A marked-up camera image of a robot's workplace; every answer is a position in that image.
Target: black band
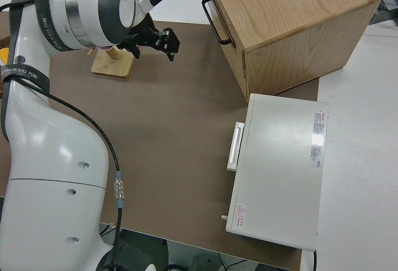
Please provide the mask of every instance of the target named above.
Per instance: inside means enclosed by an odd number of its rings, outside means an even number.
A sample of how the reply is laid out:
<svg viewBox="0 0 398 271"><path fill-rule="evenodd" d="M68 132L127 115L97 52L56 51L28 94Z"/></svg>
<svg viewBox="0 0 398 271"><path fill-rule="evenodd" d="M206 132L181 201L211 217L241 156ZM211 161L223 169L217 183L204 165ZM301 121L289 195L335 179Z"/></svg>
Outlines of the black band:
<svg viewBox="0 0 398 271"><path fill-rule="evenodd" d="M47 41L59 52L68 52L67 47L58 36L52 21L50 0L35 0L37 21Z"/></svg>
<svg viewBox="0 0 398 271"><path fill-rule="evenodd" d="M25 78L33 84L42 88L44 91L50 91L50 80L38 69L26 64L10 64L1 66L1 78L3 83L10 81L13 76Z"/></svg>
<svg viewBox="0 0 398 271"><path fill-rule="evenodd" d="M23 2L26 0L12 0L12 2ZM17 39L19 34L19 28L21 26L22 12L23 7L11 7L10 8L10 49L8 54L8 63L14 63L14 52L15 47L17 45ZM3 86L3 94L2 94L2 103L1 103L1 130L4 138L8 141L8 137L6 134L6 113L7 113L7 104L8 104L8 92L9 92L9 83L4 83Z"/></svg>

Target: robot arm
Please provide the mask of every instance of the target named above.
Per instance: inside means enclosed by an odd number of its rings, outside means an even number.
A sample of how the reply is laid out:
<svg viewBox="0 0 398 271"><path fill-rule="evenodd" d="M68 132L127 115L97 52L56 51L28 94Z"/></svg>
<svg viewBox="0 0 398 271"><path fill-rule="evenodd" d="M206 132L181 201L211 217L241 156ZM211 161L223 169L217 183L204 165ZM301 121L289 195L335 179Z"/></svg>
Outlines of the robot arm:
<svg viewBox="0 0 398 271"><path fill-rule="evenodd" d="M152 44L172 60L178 39L172 30L156 30L148 14L160 1L34 0L10 8L1 127L12 163L0 225L0 270L111 270L106 266L113 263L114 247L98 234L108 174L103 141L12 77L48 91L51 57L93 46L126 44L134 51L137 44ZM131 259L123 251L119 258Z"/></svg>

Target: white box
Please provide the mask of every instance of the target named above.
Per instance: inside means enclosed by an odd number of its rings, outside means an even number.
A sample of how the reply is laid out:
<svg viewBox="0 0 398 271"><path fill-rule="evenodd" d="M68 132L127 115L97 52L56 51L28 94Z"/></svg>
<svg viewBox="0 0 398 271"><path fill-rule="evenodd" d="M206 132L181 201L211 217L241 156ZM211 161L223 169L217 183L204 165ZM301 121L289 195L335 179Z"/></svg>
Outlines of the white box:
<svg viewBox="0 0 398 271"><path fill-rule="evenodd" d="M251 94L226 230L314 251L327 103Z"/></svg>

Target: brown table surface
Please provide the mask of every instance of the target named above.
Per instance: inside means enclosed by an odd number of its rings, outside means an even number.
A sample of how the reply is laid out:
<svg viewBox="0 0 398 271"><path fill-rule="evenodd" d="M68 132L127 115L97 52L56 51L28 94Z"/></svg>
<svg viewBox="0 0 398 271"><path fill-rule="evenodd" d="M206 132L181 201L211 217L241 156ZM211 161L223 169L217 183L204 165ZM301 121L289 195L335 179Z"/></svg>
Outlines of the brown table surface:
<svg viewBox="0 0 398 271"><path fill-rule="evenodd" d="M0 39L9 34L0 14ZM300 268L301 250L225 231L234 173L226 170L236 121L247 103L210 26L157 22L181 41L174 62L141 48L128 78L90 72L87 50L59 53L52 60L51 92L78 106L105 130L123 171L126 208L122 227L245 259ZM316 100L318 80L282 93ZM77 117L65 108L54 107ZM0 195L11 166L0 137ZM114 167L101 221L116 221Z"/></svg>

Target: wooden box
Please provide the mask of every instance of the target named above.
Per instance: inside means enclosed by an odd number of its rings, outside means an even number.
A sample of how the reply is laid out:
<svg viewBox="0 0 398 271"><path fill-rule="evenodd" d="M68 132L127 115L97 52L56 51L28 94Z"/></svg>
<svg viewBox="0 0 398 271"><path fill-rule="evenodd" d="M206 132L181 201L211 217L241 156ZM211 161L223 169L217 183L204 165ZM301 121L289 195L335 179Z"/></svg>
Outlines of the wooden box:
<svg viewBox="0 0 398 271"><path fill-rule="evenodd" d="M246 99L342 68L380 0L203 0Z"/></svg>

